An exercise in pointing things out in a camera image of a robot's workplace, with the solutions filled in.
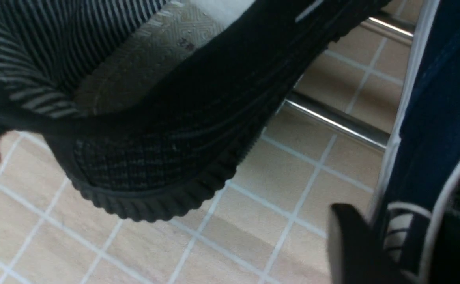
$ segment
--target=dark blue fabric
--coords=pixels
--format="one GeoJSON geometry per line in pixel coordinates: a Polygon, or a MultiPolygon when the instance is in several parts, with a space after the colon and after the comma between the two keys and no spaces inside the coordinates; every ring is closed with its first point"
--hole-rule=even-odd
{"type": "Polygon", "coordinates": [[[413,203],[431,211],[460,160],[460,1],[441,1],[400,135],[374,224],[380,236],[390,202],[413,203]]]}

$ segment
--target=striped fabric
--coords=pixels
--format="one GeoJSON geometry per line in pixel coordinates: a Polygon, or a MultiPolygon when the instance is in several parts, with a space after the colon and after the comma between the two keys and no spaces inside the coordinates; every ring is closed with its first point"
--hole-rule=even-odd
{"type": "Polygon", "coordinates": [[[81,80],[167,1],[0,0],[0,96],[52,118],[82,115],[81,80]]]}

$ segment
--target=shoe sole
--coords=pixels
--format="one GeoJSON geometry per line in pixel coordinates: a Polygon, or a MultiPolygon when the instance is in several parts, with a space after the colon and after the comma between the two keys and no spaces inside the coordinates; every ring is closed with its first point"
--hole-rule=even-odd
{"type": "MultiPolygon", "coordinates": [[[[331,40],[320,45],[316,54],[322,52],[330,42],[338,41],[345,36],[369,14],[377,12],[387,2],[389,1],[385,0],[379,5],[374,4],[373,7],[368,5],[361,10],[365,11],[365,15],[354,14],[346,23],[340,23],[340,27],[334,29],[331,40]]],[[[275,90],[276,95],[212,163],[195,177],[187,178],[176,185],[145,192],[115,192],[93,187],[70,175],[68,177],[83,198],[92,201],[96,207],[103,208],[109,214],[117,214],[122,219],[155,222],[169,221],[174,216],[184,216],[190,210],[200,208],[203,201],[213,198],[216,191],[223,189],[225,182],[233,178],[237,166],[259,139],[262,129],[282,106],[288,91],[289,88],[275,90]]]]}

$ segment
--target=sneaker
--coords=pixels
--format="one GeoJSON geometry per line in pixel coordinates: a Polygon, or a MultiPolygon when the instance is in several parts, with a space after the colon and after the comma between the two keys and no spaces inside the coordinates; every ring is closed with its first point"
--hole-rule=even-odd
{"type": "Polygon", "coordinates": [[[388,2],[0,0],[0,135],[44,135],[109,214],[183,216],[234,176],[312,60],[388,2]]]}

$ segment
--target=chrome rail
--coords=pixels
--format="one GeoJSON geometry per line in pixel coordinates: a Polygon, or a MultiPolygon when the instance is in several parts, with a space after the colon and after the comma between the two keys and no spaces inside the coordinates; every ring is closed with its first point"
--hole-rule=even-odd
{"type": "Polygon", "coordinates": [[[311,99],[307,95],[293,91],[288,96],[285,105],[378,151],[386,150],[388,133],[336,108],[311,99]]]}
{"type": "MultiPolygon", "coordinates": [[[[376,34],[385,36],[404,45],[412,45],[415,26],[384,11],[360,24],[376,34]]],[[[336,108],[318,102],[307,95],[293,91],[286,100],[286,106],[303,113],[313,121],[324,124],[334,131],[378,151],[385,151],[389,133],[367,124],[336,108]]]]}
{"type": "Polygon", "coordinates": [[[411,46],[414,37],[414,24],[396,18],[385,11],[380,11],[360,24],[365,29],[397,41],[403,45],[411,46]]]}

